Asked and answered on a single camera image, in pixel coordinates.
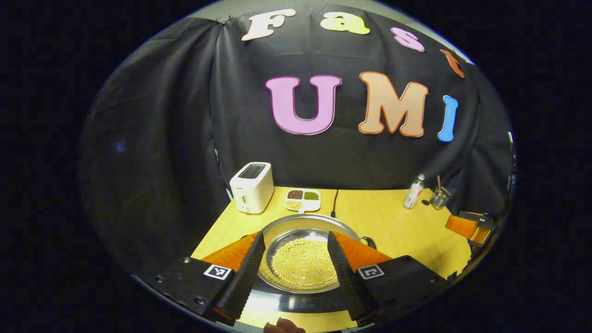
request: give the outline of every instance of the cable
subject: cable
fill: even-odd
[[[337,201],[337,193],[339,193],[339,189],[335,192],[335,199],[333,199],[333,211],[331,212],[331,217],[335,217],[335,202]]]

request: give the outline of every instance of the foam letter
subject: foam letter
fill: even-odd
[[[440,51],[446,55],[446,59],[448,59],[448,63],[450,64],[450,67],[452,67],[452,70],[455,73],[457,73],[458,76],[460,76],[461,78],[464,78],[465,74],[463,72],[461,72],[460,68],[458,68],[458,60],[456,60],[456,58],[454,58],[452,56],[452,54],[450,52],[448,52],[447,50],[440,49]]]
[[[442,100],[444,100],[446,108],[444,109],[444,124],[442,125],[442,130],[438,133],[438,139],[440,141],[450,142],[454,139],[452,130],[454,129],[454,119],[456,118],[458,101],[454,99],[454,97],[448,95],[444,95]]]
[[[274,28],[279,28],[284,24],[284,16],[294,16],[296,11],[293,9],[282,9],[280,11],[264,12],[249,17],[251,20],[251,26],[249,32],[241,38],[242,40],[251,40],[261,37],[266,37],[274,33],[273,30],[268,29],[270,24],[274,25]]]
[[[349,31],[355,34],[365,35],[370,29],[364,25],[364,20],[353,14],[346,12],[328,12],[323,15],[326,17],[321,21],[321,27],[327,30]]]
[[[317,116],[312,119],[302,119],[296,115],[294,107],[294,89],[300,85],[299,78],[282,76],[265,83],[265,86],[271,90],[275,123],[282,130],[298,135],[313,135],[324,132],[333,123],[335,88],[341,85],[341,78],[332,75],[316,75],[310,78],[310,84],[317,87]]]
[[[405,117],[401,126],[404,136],[420,137],[423,135],[423,107],[427,95],[427,87],[417,82],[409,82],[401,98],[397,95],[391,80],[382,73],[362,72],[360,80],[368,87],[368,104],[366,120],[358,126],[358,130],[366,134],[378,134],[384,130],[380,115],[384,112],[388,131],[394,133]]]
[[[423,45],[417,41],[418,38],[415,37],[414,34],[410,33],[409,31],[405,31],[400,28],[391,28],[392,33],[395,34],[395,39],[403,46],[407,46],[410,49],[414,49],[419,52],[423,52],[426,50]]]

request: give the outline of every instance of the glass cup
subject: glass cup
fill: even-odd
[[[430,203],[435,209],[440,210],[446,206],[446,202],[450,196],[450,192],[444,187],[442,187],[440,190],[436,189],[430,198]]]

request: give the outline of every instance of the yellow tabletop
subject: yellow tabletop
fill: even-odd
[[[284,207],[291,187],[275,187],[267,208],[261,214],[238,211],[231,202],[197,246],[191,257],[202,259],[206,255],[238,240],[242,236],[261,230],[281,217],[298,214]],[[333,210],[336,190],[318,189],[321,207],[315,213],[329,216]],[[374,240],[377,250],[397,258],[410,255],[443,278],[460,273],[471,256],[466,238],[446,229],[450,216],[448,209],[436,210],[425,206],[432,191],[422,191],[412,209],[403,207],[408,190],[339,190],[335,205],[335,218],[352,228],[360,237]],[[247,301],[239,319],[248,325],[263,327],[274,324],[278,317],[292,320],[307,333],[337,331],[357,326],[347,311],[329,313],[292,313],[262,310]]]

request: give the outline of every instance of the clear plastic bottle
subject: clear plastic bottle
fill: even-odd
[[[426,176],[424,176],[423,174],[417,176],[417,179],[411,184],[411,187],[409,188],[409,193],[407,194],[407,197],[405,198],[405,200],[403,200],[403,207],[411,209],[413,208],[413,206],[415,206],[415,204],[417,203],[417,199],[419,198],[419,195],[422,193],[424,187],[423,180],[425,179]]]

